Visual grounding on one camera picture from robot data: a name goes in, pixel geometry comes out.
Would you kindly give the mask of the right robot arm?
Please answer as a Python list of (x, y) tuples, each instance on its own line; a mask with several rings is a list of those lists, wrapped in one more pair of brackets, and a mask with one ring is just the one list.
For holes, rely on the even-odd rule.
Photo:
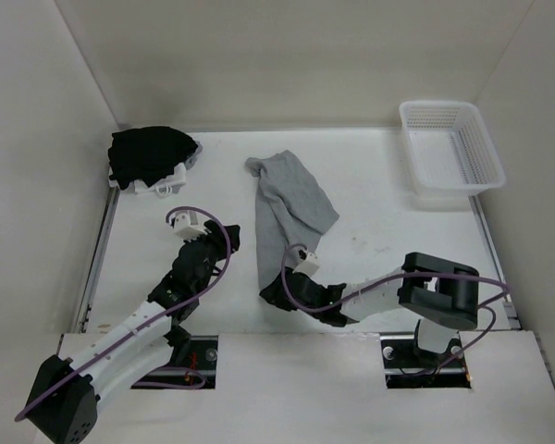
[(411, 355), (429, 366), (447, 352), (460, 331), (478, 325), (476, 269), (425, 253), (408, 253), (391, 273), (364, 283), (323, 286), (312, 280), (318, 257), (293, 246), (295, 264), (282, 257), (276, 278), (260, 291), (269, 304), (283, 311), (301, 310), (323, 324), (346, 327), (396, 309), (407, 309), (422, 318), (411, 342)]

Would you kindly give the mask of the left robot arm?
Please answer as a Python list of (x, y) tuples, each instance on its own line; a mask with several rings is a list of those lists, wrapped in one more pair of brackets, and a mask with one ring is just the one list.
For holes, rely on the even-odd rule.
[(181, 327), (226, 271), (241, 245), (238, 225), (213, 220), (185, 240), (171, 269), (121, 324), (66, 359), (40, 365), (19, 414), (53, 443), (80, 443), (109, 401), (154, 370), (182, 367), (190, 334)]

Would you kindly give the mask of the white folded tank top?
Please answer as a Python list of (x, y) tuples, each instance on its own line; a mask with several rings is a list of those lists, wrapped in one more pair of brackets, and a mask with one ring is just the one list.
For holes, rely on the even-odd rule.
[(154, 193), (160, 198), (166, 198), (179, 190), (187, 183), (187, 169), (184, 163), (175, 166), (173, 174), (158, 180), (154, 185), (148, 186), (143, 180), (134, 180), (127, 190), (141, 195)]

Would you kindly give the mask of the black folded tank top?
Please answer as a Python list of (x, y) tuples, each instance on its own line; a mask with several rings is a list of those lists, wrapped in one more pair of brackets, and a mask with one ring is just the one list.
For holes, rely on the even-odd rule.
[(198, 150), (198, 143), (188, 134), (166, 126), (125, 129), (112, 134), (107, 150), (109, 179), (121, 190), (135, 180), (152, 187), (174, 173)]

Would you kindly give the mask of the white plastic basket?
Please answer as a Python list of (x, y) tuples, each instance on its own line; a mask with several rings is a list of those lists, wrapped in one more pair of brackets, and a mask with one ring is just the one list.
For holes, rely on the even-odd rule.
[(506, 183), (478, 108), (461, 101), (400, 104), (401, 134), (413, 187), (426, 198), (462, 198)]

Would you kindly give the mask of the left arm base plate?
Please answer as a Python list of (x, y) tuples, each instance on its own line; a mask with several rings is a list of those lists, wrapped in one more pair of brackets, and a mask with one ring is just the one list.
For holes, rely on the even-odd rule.
[(171, 355), (168, 364), (151, 371), (132, 389), (214, 389), (218, 336), (192, 336)]

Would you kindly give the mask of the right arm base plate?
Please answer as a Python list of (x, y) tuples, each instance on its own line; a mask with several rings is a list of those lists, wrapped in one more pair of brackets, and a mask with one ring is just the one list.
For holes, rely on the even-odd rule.
[(463, 357), (450, 358), (462, 347), (458, 336), (441, 354), (421, 351), (413, 334), (383, 335), (380, 347), (388, 389), (469, 389), (470, 376)]

